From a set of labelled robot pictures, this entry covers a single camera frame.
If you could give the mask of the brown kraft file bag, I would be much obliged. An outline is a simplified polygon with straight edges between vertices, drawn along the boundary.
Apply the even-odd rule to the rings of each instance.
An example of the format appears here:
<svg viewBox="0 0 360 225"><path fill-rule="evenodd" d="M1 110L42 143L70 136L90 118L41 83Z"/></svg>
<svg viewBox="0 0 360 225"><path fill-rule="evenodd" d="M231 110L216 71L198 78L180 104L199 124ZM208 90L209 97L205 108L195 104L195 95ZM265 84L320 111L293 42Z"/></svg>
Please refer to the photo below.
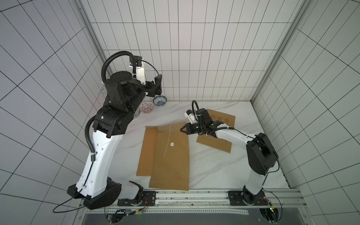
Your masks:
<svg viewBox="0 0 360 225"><path fill-rule="evenodd" d="M146 127L141 154L139 158L137 176L151 176L158 138L157 127Z"/></svg>
<svg viewBox="0 0 360 225"><path fill-rule="evenodd" d="M158 127L150 188L189 190L189 139L180 132L186 122Z"/></svg>

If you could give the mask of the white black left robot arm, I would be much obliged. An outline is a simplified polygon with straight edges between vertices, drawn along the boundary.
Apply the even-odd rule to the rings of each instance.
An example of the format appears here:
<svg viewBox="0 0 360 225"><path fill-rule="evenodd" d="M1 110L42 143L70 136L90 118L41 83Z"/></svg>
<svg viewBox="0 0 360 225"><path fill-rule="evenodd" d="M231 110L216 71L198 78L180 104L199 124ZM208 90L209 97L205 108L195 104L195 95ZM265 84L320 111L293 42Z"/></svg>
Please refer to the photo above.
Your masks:
<svg viewBox="0 0 360 225"><path fill-rule="evenodd" d="M132 70L116 72L107 78L110 63L122 56L129 57ZM86 123L85 140L90 153L79 181L67 189L72 198L84 200L89 210L110 206L118 200L132 200L138 205L144 199L141 185L133 181L121 184L108 177L115 150L140 104L145 97L162 93L162 75L157 74L153 81L147 81L143 63L141 56L119 51L108 57L101 68L106 100Z"/></svg>

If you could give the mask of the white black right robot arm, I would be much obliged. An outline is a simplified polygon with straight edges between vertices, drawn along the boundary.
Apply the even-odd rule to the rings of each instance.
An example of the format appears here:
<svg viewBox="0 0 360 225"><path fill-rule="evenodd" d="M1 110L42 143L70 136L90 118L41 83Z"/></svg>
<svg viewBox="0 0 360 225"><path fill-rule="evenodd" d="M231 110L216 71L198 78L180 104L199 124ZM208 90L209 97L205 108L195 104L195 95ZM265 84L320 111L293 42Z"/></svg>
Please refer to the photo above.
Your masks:
<svg viewBox="0 0 360 225"><path fill-rule="evenodd" d="M278 154L264 133L249 134L230 127L222 121L214 121L208 111L199 108L196 100L192 101L192 109L184 113L189 119L180 132L187 135L198 134L223 139L246 150L248 164L251 168L248 180L242 191L229 191L231 205L263 205L259 203L264 198L263 185L270 173L270 169L278 162Z"/></svg>

